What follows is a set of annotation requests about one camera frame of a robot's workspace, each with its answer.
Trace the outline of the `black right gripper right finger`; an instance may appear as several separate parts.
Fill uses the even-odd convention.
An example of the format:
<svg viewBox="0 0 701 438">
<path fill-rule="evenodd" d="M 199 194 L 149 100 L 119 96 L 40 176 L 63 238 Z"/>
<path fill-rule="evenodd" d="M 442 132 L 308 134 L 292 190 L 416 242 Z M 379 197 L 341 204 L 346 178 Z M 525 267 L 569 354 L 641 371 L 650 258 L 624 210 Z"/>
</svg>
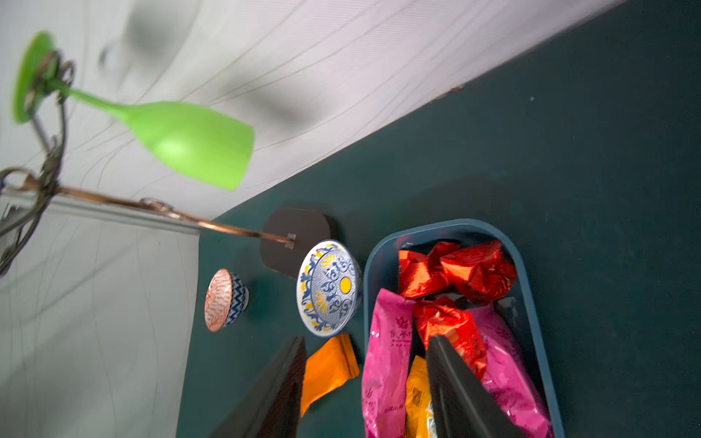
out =
<svg viewBox="0 0 701 438">
<path fill-rule="evenodd" d="M 447 338 L 430 339 L 426 362 L 439 437 L 524 436 Z"/>
</svg>

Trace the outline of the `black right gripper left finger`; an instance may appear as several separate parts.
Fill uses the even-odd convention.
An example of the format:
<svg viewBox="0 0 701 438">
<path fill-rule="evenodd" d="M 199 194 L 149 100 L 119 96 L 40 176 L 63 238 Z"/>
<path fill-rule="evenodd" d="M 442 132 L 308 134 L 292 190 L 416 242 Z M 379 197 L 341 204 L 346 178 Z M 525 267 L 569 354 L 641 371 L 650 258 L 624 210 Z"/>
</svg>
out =
<svg viewBox="0 0 701 438">
<path fill-rule="evenodd" d="M 306 342 L 290 339 L 259 374 L 237 408 L 212 437 L 295 437 L 307 363 Z"/>
</svg>

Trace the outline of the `yellow tea bag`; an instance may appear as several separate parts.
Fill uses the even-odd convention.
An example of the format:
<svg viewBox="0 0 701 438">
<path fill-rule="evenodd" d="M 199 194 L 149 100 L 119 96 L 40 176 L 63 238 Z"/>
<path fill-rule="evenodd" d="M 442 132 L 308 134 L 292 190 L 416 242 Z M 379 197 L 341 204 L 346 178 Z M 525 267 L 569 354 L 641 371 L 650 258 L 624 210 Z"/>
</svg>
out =
<svg viewBox="0 0 701 438">
<path fill-rule="evenodd" d="M 436 420 L 424 358 L 415 356 L 406 382 L 405 437 L 436 438 Z"/>
</svg>

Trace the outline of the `large pink tea bag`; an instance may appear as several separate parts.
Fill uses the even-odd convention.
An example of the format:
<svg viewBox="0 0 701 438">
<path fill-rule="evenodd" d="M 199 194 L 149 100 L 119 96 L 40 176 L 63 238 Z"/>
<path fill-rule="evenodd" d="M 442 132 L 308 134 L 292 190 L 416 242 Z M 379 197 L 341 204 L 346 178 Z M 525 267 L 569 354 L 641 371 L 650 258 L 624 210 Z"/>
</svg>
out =
<svg viewBox="0 0 701 438">
<path fill-rule="evenodd" d="M 387 289 L 376 299 L 361 383 L 368 437 L 405 435 L 406 380 L 413 340 L 414 301 Z"/>
</svg>

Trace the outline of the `red orange tea bag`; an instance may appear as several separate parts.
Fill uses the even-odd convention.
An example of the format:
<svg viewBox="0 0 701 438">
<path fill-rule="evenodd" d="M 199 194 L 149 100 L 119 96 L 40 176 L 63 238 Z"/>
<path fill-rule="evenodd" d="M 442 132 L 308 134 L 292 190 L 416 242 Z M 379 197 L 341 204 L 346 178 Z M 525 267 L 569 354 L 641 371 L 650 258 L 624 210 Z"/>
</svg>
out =
<svg viewBox="0 0 701 438">
<path fill-rule="evenodd" d="M 448 306 L 446 301 L 438 304 L 419 301 L 414 306 L 417 332 L 425 349 L 430 339 L 445 337 L 463 362 L 481 381 L 487 371 L 487 347 L 479 333 L 473 316 L 467 310 Z"/>
</svg>

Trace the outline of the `blue plastic storage box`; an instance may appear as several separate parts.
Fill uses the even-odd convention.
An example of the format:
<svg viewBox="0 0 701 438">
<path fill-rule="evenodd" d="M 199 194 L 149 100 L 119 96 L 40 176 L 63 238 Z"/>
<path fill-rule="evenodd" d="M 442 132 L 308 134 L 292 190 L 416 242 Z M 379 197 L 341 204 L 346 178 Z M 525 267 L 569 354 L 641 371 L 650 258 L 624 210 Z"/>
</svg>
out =
<svg viewBox="0 0 701 438">
<path fill-rule="evenodd" d="M 565 435 L 560 406 L 551 376 L 546 348 L 524 261 L 515 244 L 501 230 L 476 219 L 455 219 L 403 230 L 388 235 L 370 253 L 363 268 L 363 332 L 368 342 L 372 312 L 382 288 L 396 290 L 398 251 L 413 246 L 429 246 L 437 241 L 456 241 L 463 246 L 498 240 L 516 270 L 518 280 L 507 297 L 498 301 L 497 312 L 505 319 L 520 344 L 521 357 L 543 401 L 547 403 L 553 435 Z"/>
</svg>

